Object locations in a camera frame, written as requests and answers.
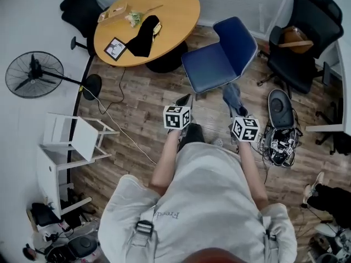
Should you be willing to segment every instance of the stand fan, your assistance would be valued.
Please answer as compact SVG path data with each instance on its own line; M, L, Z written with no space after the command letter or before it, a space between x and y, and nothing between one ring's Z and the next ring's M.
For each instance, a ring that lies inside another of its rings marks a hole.
M64 76L62 63L52 54L46 52L28 52L13 60L6 70L5 82L15 95L33 99L51 93L62 80L82 85L97 98L101 91L101 77L92 74L83 82ZM83 90L87 100L95 98Z

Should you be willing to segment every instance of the sneaker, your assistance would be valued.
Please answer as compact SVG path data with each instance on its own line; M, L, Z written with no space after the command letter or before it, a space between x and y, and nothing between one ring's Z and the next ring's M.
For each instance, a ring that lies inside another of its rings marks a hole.
M324 179L324 172L321 171L316 178L316 181L312 184L312 192L315 191L315 188L318 184L322 184L323 183L323 179Z
M223 147L223 139L221 139L221 138L216 138L216 139L214 139L214 140L211 141L211 144L212 144L212 145L219 146L219 147Z
M312 186L310 184L307 184L305 189L303 190L303 201L302 203L307 204L307 200L309 197L312 197L313 191L312 191Z

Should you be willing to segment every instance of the chair backrest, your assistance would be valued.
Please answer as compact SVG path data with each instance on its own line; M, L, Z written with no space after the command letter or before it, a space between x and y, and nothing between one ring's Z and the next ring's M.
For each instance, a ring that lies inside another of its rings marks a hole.
M235 73L240 76L256 56L257 43L241 20L234 16L213 25Z
M343 36L344 31L338 22L342 16L333 9L333 0L327 0L330 6L326 7L325 0L294 0L293 10L287 26L299 28L307 38L313 41L313 46L306 54L319 58L320 54L334 41Z
M97 0L64 0L62 19L77 28L84 38L93 37L103 12Z

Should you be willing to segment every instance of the card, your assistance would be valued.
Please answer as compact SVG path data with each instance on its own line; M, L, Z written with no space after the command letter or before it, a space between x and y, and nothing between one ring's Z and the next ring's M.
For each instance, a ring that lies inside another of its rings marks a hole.
M126 45L115 37L106 47L105 53L117 61L126 49Z

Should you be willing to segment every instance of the blue chair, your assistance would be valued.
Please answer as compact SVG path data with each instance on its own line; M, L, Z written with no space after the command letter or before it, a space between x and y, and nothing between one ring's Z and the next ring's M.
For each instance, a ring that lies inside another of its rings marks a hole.
M196 95L238 79L256 56L257 43L237 17L213 25L219 42L185 53L185 73Z

